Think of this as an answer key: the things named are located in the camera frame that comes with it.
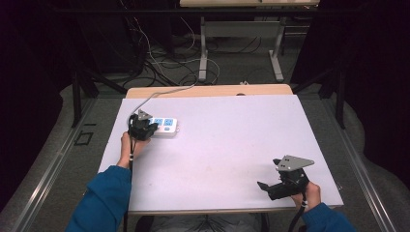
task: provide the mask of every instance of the metal bracket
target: metal bracket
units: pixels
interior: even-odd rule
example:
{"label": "metal bracket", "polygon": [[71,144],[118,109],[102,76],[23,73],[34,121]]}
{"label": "metal bracket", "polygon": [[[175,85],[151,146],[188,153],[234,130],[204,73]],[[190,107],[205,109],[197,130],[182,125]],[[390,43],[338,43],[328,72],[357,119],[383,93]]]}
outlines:
{"label": "metal bracket", "polygon": [[313,164],[313,160],[286,155],[278,164],[277,171],[294,171]]}

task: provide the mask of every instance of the white table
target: white table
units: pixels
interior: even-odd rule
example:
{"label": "white table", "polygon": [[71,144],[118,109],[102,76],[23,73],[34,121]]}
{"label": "white table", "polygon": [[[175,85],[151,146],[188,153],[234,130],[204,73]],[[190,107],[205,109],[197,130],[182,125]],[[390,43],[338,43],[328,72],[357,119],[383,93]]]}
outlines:
{"label": "white table", "polygon": [[[272,94],[276,88],[278,94]],[[148,96],[150,89],[132,89],[128,98],[138,92]],[[195,91],[211,94],[187,97]],[[324,202],[342,205],[300,101],[289,91],[286,85],[202,86],[149,100],[141,108],[154,117],[178,119],[180,131],[173,138],[152,138],[134,161],[130,214],[294,209],[289,197],[271,201],[256,183],[278,184],[272,160],[284,155],[314,160],[314,165],[304,168],[307,176],[322,187]],[[212,97],[219,92],[220,97]],[[234,93],[247,95],[229,96]],[[127,117],[144,98],[123,99],[99,171],[116,163]]]}
{"label": "white table", "polygon": [[[182,7],[188,8],[223,8],[223,7],[295,7],[314,6],[320,0],[181,0]],[[201,17],[201,61],[199,65],[199,80],[206,79],[208,50],[206,49],[206,38],[208,37],[261,37],[272,38],[274,49],[269,50],[275,79],[282,82],[278,62],[278,51],[280,48],[286,18],[280,21],[206,21]]]}

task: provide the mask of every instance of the white tabletop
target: white tabletop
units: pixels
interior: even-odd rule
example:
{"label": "white tabletop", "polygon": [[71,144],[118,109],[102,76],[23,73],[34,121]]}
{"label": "white tabletop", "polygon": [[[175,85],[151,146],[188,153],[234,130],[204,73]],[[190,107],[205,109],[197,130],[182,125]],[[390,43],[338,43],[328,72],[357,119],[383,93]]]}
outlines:
{"label": "white tabletop", "polygon": [[182,7],[314,6],[320,0],[181,0]]}
{"label": "white tabletop", "polygon": [[[124,99],[99,171],[115,164],[127,118],[143,99]],[[173,138],[153,138],[134,161],[130,211],[135,214],[266,212],[294,208],[271,201],[257,181],[278,184],[272,159],[314,160],[304,168],[322,200],[343,204],[297,96],[151,99],[142,109],[179,120]]]}

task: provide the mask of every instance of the black cable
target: black cable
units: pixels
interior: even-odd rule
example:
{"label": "black cable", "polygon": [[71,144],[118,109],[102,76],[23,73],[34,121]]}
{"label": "black cable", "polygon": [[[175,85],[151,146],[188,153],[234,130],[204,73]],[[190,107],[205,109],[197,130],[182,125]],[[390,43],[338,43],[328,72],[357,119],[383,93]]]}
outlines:
{"label": "black cable", "polygon": [[299,209],[298,213],[296,214],[296,216],[293,217],[292,222],[289,225],[289,230],[288,232],[292,232],[293,229],[295,228],[296,223],[298,222],[299,218],[301,217],[301,215],[304,213],[305,211],[305,207],[307,206],[307,196],[305,194],[304,191],[302,191],[302,196],[303,196],[303,200],[302,200],[302,205],[301,208]]}

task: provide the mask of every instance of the black curtain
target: black curtain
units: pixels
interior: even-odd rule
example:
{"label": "black curtain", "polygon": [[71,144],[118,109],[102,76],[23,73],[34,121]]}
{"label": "black curtain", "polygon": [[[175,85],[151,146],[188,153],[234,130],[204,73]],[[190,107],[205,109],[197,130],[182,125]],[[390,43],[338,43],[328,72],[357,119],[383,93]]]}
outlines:
{"label": "black curtain", "polygon": [[36,2],[0,8],[0,210],[36,159],[62,107],[70,72]]}
{"label": "black curtain", "polygon": [[[322,0],[319,8],[348,9],[360,4]],[[354,56],[350,57],[345,93],[365,128],[365,156],[410,188],[406,165],[410,156],[409,9],[408,1],[369,2],[359,42],[350,47]],[[303,83],[332,67],[360,20],[315,18],[291,82]]]}

